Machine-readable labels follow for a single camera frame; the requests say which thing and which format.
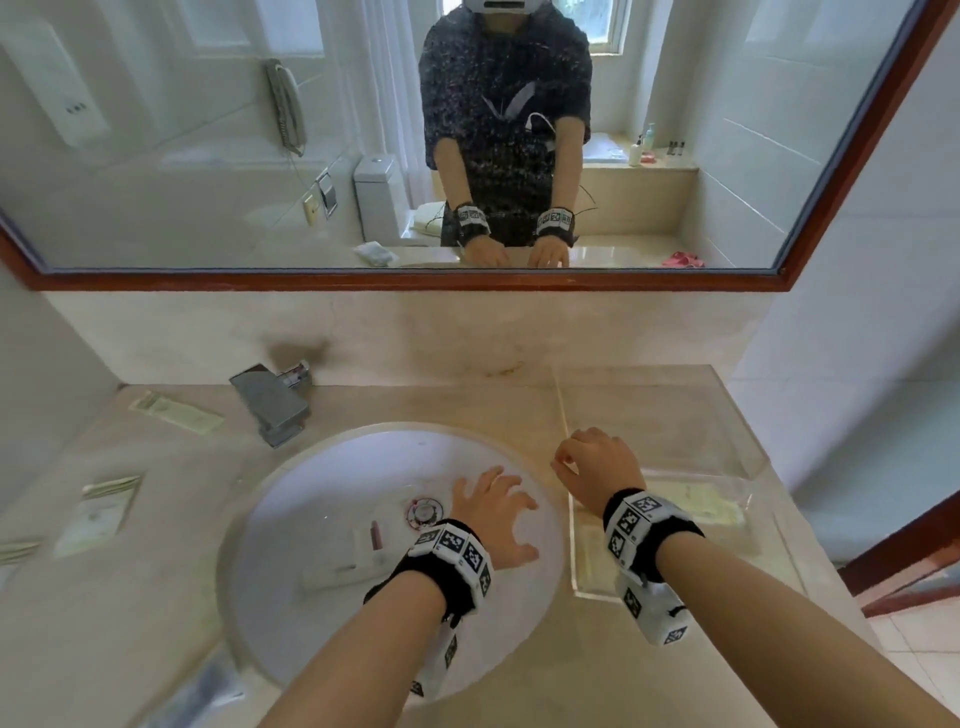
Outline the person's right hand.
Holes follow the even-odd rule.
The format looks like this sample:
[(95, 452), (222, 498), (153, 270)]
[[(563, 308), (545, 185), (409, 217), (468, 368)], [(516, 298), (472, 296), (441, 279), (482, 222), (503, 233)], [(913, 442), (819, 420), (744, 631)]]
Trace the person's right hand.
[(556, 477), (570, 495), (591, 514), (604, 516), (610, 500), (624, 490), (642, 491), (646, 483), (629, 446), (604, 431), (604, 469), (594, 477)]

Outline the person's left hand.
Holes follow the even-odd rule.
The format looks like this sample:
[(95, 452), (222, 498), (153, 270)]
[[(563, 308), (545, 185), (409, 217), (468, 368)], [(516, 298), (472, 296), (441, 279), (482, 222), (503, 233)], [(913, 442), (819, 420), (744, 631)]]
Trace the person's left hand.
[(469, 527), (479, 538), (496, 569), (496, 544), (508, 539), (519, 542), (514, 528), (517, 520), (527, 511), (535, 511), (539, 504), (527, 491), (506, 500), (498, 499), (498, 477), (508, 475), (502, 466), (494, 466), (482, 472), (475, 482), (469, 481), (468, 506), (452, 506), (450, 518)]

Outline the person's left forearm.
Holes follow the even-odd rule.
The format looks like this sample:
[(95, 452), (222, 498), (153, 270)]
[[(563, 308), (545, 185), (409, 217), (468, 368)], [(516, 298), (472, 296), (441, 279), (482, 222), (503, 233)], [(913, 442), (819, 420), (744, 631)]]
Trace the person's left forearm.
[(393, 578), (309, 661), (257, 728), (395, 728), (447, 602), (415, 571)]

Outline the person's right forearm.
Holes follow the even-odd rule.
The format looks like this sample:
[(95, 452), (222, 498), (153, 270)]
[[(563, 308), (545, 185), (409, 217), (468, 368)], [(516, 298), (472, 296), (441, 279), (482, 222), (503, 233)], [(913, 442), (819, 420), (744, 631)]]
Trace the person's right forearm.
[(960, 728), (868, 641), (717, 544), (680, 532), (655, 564), (777, 728)]

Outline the chrome sink drain plug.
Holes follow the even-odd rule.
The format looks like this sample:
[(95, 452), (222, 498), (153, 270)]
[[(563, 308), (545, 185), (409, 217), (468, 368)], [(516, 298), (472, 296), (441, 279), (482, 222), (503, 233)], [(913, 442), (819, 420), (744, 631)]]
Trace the chrome sink drain plug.
[(433, 496), (414, 498), (405, 512), (407, 525), (415, 531), (432, 528), (445, 517), (444, 505)]

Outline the clear acrylic tray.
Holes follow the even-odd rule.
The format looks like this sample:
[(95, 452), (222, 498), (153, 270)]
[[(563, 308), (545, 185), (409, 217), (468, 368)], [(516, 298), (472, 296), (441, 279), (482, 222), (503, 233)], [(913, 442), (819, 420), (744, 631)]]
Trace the clear acrylic tray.
[(597, 428), (620, 437), (649, 480), (710, 482), (745, 510), (742, 528), (696, 525), (739, 558), (800, 594), (777, 512), (782, 487), (769, 458), (713, 367), (555, 367), (566, 434)]

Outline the long white toiletry packet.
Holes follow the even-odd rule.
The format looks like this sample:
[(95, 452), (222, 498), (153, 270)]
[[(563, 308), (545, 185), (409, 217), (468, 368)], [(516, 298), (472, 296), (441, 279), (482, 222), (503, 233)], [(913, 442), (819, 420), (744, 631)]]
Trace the long white toiletry packet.
[(382, 580), (393, 568), (394, 564), (386, 559), (384, 553), (375, 551), (362, 554), (351, 564), (306, 567), (301, 572), (298, 585), (306, 593), (346, 588), (372, 580)]

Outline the pale flat toiletry packet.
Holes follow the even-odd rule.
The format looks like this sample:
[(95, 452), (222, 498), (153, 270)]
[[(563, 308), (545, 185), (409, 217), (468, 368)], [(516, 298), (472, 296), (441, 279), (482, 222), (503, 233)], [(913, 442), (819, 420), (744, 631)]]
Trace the pale flat toiletry packet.
[(198, 435), (209, 435), (226, 421), (219, 414), (151, 391), (139, 396), (128, 406), (128, 410)]
[(647, 489), (685, 511), (700, 526), (745, 528), (743, 507), (711, 482), (683, 479), (654, 479)]

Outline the white round sink basin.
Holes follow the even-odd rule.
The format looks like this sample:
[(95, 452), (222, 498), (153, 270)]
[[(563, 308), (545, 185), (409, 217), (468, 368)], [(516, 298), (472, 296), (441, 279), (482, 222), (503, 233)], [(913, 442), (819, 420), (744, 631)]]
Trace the white round sink basin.
[(352, 528), (379, 523), (393, 566), (422, 531), (406, 522), (409, 504), (433, 497), (450, 516), (456, 480), (502, 466), (522, 478), (538, 504), (513, 533), (539, 551), (522, 567), (498, 571), (480, 613), (459, 628), (459, 649), (438, 697), (410, 694), (405, 709), (474, 685), (515, 652), (546, 615), (568, 562), (567, 526), (521, 455), (479, 434), (425, 422), (386, 422), (345, 431), (306, 449), (272, 473), (222, 542), (217, 602), (234, 654), (285, 688), (382, 580), (305, 592), (302, 571), (352, 564)]

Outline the square chrome faucet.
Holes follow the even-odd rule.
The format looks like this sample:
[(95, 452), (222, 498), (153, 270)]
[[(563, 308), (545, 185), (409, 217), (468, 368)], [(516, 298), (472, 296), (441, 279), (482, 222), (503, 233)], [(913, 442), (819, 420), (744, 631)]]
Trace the square chrome faucet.
[(229, 378), (247, 412), (255, 419), (261, 438), (277, 449), (304, 431), (311, 415), (307, 390), (313, 385), (310, 365), (273, 372), (256, 364)]

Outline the clear plastic wrapped packet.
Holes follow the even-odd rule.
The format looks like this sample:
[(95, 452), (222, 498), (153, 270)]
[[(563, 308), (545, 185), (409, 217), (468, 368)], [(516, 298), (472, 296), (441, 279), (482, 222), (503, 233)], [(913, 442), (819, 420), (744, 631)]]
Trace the clear plastic wrapped packet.
[(134, 728), (199, 728), (207, 715), (246, 698), (246, 692), (233, 653), (220, 641)]

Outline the pale green toiletry packet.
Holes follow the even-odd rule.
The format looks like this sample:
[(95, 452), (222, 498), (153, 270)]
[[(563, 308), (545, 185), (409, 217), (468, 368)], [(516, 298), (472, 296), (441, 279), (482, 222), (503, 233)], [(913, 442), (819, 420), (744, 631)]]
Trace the pale green toiletry packet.
[(114, 539), (123, 528), (142, 480), (142, 475), (134, 475), (83, 486), (54, 545), (54, 558), (98, 549)]

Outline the brown wooden door frame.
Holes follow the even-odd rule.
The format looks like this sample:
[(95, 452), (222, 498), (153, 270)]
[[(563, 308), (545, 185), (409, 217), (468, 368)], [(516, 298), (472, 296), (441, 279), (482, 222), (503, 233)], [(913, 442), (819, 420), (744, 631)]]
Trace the brown wooden door frame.
[(837, 572), (866, 618), (960, 598), (960, 491)]

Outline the wood framed wall mirror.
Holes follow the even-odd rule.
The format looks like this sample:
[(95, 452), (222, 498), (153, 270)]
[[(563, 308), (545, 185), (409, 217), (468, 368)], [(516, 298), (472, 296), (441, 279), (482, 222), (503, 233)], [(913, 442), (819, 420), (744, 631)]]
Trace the wood framed wall mirror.
[(44, 291), (796, 279), (960, 0), (0, 0)]

